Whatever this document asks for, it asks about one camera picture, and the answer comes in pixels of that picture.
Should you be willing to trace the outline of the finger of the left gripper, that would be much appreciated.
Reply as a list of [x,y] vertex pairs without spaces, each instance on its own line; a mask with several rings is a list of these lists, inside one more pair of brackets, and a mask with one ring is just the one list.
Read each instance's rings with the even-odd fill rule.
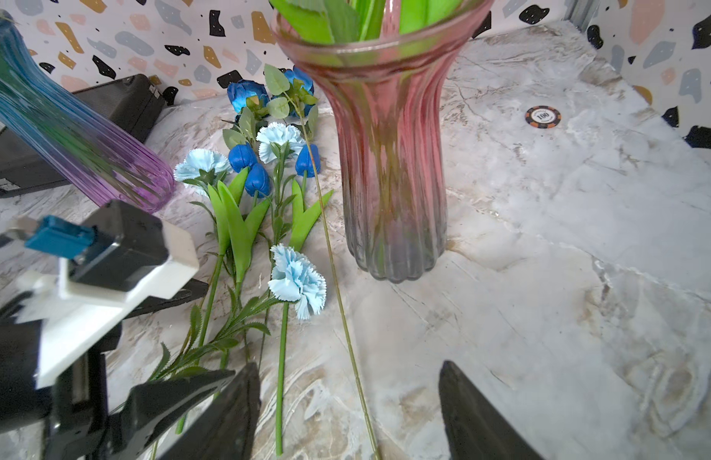
[[182,306],[192,301],[203,299],[209,285],[202,281],[192,279],[178,291],[171,299],[162,299],[159,297],[148,297],[144,302],[142,302],[138,307],[136,307],[126,318],[133,318],[137,316],[142,316],[146,314],[155,314],[156,312],[161,312],[162,310],[171,309],[174,307]]
[[234,371],[218,370],[133,387],[123,409],[108,419],[102,458],[138,458],[190,409],[223,389],[235,375]]

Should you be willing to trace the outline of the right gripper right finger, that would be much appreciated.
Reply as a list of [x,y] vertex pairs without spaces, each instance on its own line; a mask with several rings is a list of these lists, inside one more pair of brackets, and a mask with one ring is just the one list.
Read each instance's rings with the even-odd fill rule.
[[445,361],[440,371],[439,396],[453,459],[540,458],[451,360]]

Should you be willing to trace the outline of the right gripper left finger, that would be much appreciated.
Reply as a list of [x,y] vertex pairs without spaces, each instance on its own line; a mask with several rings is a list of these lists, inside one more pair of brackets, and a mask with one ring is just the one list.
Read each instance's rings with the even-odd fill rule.
[[260,412],[259,367],[251,362],[161,459],[251,459]]

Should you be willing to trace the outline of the light blue carnation bouquet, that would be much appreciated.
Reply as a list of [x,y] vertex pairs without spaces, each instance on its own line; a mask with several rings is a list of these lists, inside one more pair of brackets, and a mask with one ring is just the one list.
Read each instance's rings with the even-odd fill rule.
[[286,382],[286,346],[289,308],[294,306],[299,320],[320,314],[327,301],[327,282],[316,266],[303,253],[286,245],[271,249],[273,268],[269,291],[282,303],[279,344],[278,381],[275,412],[276,456],[284,454],[284,383]]

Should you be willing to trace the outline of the purple ribbed glass vase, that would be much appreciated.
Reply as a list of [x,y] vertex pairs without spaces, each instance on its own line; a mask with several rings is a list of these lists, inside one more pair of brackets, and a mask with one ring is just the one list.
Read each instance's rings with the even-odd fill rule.
[[169,165],[54,82],[0,11],[0,123],[104,206],[114,199],[156,212],[176,188]]

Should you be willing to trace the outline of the blue rose bouquet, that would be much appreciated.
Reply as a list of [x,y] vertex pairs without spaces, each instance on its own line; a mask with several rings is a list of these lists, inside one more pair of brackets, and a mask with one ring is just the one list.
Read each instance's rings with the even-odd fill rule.
[[268,125],[269,95],[263,84],[252,80],[232,82],[227,88],[227,95],[236,111],[236,117],[225,120],[229,128],[222,131],[223,140],[229,149],[239,144],[256,143],[258,132]]

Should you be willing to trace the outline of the brown ribbed glass vase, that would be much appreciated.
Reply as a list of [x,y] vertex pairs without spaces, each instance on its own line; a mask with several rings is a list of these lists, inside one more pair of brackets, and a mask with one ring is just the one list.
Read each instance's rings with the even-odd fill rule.
[[445,250],[440,98],[449,68],[490,12],[487,1],[463,1],[447,18],[401,34],[399,4],[390,2],[381,38],[327,45],[275,20],[282,51],[332,107],[349,251],[378,280],[416,280]]

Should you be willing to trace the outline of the light blue carnation flower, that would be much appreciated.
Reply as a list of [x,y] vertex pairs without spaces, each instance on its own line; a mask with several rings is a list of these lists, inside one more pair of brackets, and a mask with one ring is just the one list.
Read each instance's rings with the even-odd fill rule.
[[290,157],[305,147],[301,130],[294,125],[274,122],[261,128],[257,134],[259,159],[273,165],[274,197],[272,199],[273,241],[278,243],[284,235],[284,170]]

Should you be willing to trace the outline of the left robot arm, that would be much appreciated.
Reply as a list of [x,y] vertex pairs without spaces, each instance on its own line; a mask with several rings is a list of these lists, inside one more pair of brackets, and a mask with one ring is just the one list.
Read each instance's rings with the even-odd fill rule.
[[43,458],[135,459],[184,413],[232,383],[233,371],[211,371],[134,387],[115,414],[107,409],[104,355],[115,349],[126,315],[111,308],[97,338],[82,345],[58,377],[39,383],[56,297],[24,291],[0,310],[0,434],[43,422]]

